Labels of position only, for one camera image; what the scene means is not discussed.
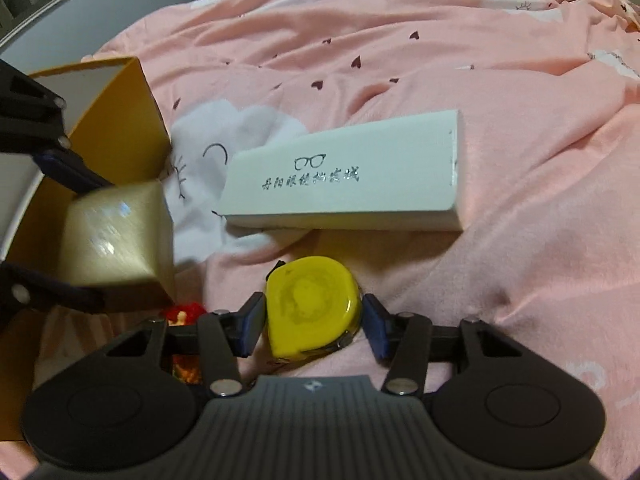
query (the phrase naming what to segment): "glasses logo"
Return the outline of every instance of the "glasses logo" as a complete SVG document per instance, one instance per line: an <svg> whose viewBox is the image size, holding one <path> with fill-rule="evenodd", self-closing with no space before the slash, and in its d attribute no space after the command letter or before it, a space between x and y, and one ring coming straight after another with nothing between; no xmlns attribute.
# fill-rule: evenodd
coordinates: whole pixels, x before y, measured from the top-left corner
<svg viewBox="0 0 640 480"><path fill-rule="evenodd" d="M296 168L296 171L302 170L307 164L314 169L319 168L322 166L325 157L326 153L318 153L318 155L314 156L301 156L293 161L293 166Z"/></svg>

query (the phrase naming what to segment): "pink blanket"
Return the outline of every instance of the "pink blanket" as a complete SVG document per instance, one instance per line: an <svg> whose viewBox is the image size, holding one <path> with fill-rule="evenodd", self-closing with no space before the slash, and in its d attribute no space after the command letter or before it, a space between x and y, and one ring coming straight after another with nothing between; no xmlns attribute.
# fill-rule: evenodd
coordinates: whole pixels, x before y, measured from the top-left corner
<svg viewBox="0 0 640 480"><path fill-rule="evenodd" d="M631 4L201 0L144 18L97 57L125 54L142 60L174 142L165 184L177 263L190 267L179 276L182 301L235 310L276 259L336 258L392 311L438 324L478 314L585 381L607 410L594 463L615 479L638 466L640 34ZM240 150L446 108L462 112L468 142L460 236L254 232L216 213L227 159ZM63 315L53 315L59 325ZM59 341L41 367L86 351L70 351L72 335ZM269 360L260 348L243 373L274 371ZM430 388L446 374L433 371ZM367 373L376 384L385 373L362 335L281 372Z"/></svg>

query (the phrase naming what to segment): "yellow paper box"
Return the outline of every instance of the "yellow paper box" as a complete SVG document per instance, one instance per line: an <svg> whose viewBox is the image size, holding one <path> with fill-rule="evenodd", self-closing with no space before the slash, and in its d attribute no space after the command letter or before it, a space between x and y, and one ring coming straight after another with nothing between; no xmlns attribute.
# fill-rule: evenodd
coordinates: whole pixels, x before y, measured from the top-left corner
<svg viewBox="0 0 640 480"><path fill-rule="evenodd" d="M66 101L65 130L87 166L117 185L157 178L170 140L139 60L119 58L31 75ZM43 178L27 155L0 153L0 258L56 275L74 194ZM0 327L0 440L21 440L18 418L33 383L43 315Z"/></svg>

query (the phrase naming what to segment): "yellow tape measure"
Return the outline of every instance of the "yellow tape measure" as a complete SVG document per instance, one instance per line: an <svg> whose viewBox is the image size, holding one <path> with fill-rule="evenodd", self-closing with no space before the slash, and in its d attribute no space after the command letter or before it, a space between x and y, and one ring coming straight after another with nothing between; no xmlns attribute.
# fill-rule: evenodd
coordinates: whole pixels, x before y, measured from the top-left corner
<svg viewBox="0 0 640 480"><path fill-rule="evenodd" d="M360 325L360 293L347 268L308 256L267 280L267 320L275 358L297 361L340 348Z"/></svg>

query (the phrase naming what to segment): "cartoon face print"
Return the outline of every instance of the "cartoon face print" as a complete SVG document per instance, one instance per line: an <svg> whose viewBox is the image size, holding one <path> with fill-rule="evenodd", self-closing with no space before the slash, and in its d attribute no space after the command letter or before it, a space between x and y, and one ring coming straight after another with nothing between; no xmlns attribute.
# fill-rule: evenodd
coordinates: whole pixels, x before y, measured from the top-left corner
<svg viewBox="0 0 640 480"><path fill-rule="evenodd" d="M181 102L178 110L187 106ZM253 251L274 241L289 244L304 235L301 230L239 228L218 213L234 154L305 135L302 123L272 107L237 109L229 101L212 100L179 115L170 130L173 151L162 183L174 220L177 265L201 262L219 251Z"/></svg>

